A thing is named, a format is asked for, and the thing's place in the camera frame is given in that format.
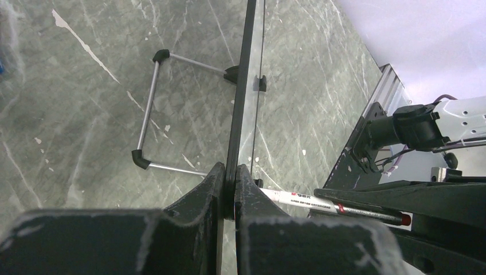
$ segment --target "metal rod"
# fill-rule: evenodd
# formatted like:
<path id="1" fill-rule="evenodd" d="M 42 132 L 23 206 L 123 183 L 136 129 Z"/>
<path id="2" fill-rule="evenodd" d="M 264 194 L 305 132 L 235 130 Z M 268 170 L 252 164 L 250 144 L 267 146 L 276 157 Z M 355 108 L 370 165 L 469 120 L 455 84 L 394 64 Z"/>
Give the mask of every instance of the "metal rod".
<path id="1" fill-rule="evenodd" d="M 204 67 L 206 69 L 214 70 L 214 71 L 216 71 L 218 73 L 222 73 L 222 74 L 225 74 L 226 73 L 225 70 L 218 69 L 218 68 L 215 68 L 213 66 L 209 66 L 209 65 L 206 65 L 206 64 L 203 64 L 203 63 L 200 63 L 200 62 L 191 60 L 191 59 L 186 58 L 186 57 L 178 56 L 177 54 L 170 53 L 170 57 L 174 57 L 175 59 L 179 59 L 179 60 L 182 60 L 182 61 L 186 61 L 188 63 L 194 64 L 194 65 L 198 65 L 198 66 Z"/>
<path id="2" fill-rule="evenodd" d="M 143 141 L 145 140 L 145 134 L 147 133 L 148 118 L 150 117 L 150 110 L 152 109 L 152 102 L 154 101 L 155 86 L 157 83 L 157 76 L 159 74 L 160 63 L 154 62 L 154 75 L 152 76 L 152 84 L 150 85 L 150 91 L 148 93 L 147 107 L 145 108 L 145 115 L 143 116 L 142 130 L 140 130 L 140 138 L 138 139 L 137 150 L 141 150 Z"/>
<path id="3" fill-rule="evenodd" d="M 182 172 L 182 173 L 186 173 L 186 174 L 192 174 L 192 175 L 199 175 L 199 176 L 206 176 L 207 175 L 207 173 L 204 173 L 204 172 L 190 171 L 190 170 L 175 168 L 175 167 L 171 167 L 171 166 L 165 166 L 165 165 L 162 165 L 162 164 L 156 164 L 156 163 L 153 163 L 153 162 L 150 163 L 148 166 L 153 167 L 153 168 L 160 168 L 160 169 L 165 169 L 165 170 L 170 170 L 170 171 L 177 171 L 177 172 Z"/>

